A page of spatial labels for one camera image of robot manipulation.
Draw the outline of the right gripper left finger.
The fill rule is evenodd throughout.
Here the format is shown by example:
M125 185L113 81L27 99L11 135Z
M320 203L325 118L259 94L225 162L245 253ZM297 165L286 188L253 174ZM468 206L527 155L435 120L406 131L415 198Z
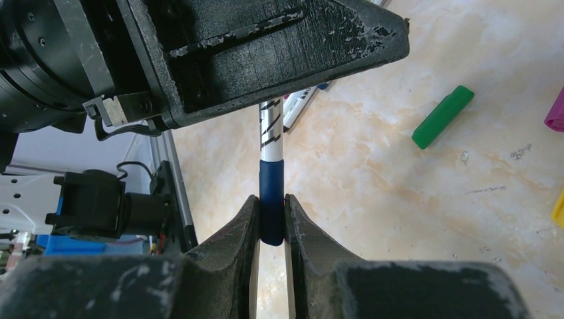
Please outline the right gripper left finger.
M254 318L259 201L189 252L33 257L1 283L2 318Z

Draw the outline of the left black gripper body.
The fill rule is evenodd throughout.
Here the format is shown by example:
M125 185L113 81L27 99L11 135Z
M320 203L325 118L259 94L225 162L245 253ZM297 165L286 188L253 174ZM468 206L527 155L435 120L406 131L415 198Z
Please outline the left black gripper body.
M117 1L1 2L1 168L48 126L156 137L155 95ZM112 134L106 127L113 127Z

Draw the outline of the blue cap marker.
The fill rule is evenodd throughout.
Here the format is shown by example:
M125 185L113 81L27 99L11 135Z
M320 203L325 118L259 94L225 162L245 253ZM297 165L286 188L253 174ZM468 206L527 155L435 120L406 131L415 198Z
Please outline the blue cap marker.
M284 239L283 103L277 98L259 105L260 239L279 246Z

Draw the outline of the yellow pen cap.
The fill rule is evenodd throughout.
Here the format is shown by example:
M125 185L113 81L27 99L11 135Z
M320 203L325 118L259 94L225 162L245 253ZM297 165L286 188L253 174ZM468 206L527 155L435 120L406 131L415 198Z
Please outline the yellow pen cap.
M551 211L551 220L561 229L564 228L564 189L561 190Z

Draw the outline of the purple pen cap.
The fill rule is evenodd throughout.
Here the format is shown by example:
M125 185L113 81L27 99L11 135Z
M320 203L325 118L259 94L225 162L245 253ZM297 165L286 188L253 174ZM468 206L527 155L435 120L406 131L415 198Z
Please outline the purple pen cap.
M556 132L563 132L563 99L564 88L559 92L544 120L544 124Z

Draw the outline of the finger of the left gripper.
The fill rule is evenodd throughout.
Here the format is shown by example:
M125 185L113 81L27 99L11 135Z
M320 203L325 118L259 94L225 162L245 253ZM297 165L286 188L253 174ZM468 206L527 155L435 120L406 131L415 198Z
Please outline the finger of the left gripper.
M119 1L156 103L178 129L401 60L409 21L370 1Z

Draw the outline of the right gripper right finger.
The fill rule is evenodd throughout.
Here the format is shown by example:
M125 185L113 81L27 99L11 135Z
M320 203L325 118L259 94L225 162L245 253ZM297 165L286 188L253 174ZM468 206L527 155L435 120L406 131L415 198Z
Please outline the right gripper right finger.
M468 261L368 261L285 197L291 318L529 318L499 267Z

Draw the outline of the green pen cap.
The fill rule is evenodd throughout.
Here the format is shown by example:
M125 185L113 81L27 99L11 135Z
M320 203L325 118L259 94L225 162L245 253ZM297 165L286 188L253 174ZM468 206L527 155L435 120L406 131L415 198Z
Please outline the green pen cap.
M412 141L421 150L425 150L472 101L474 96L474 92L465 86L457 86L414 130Z

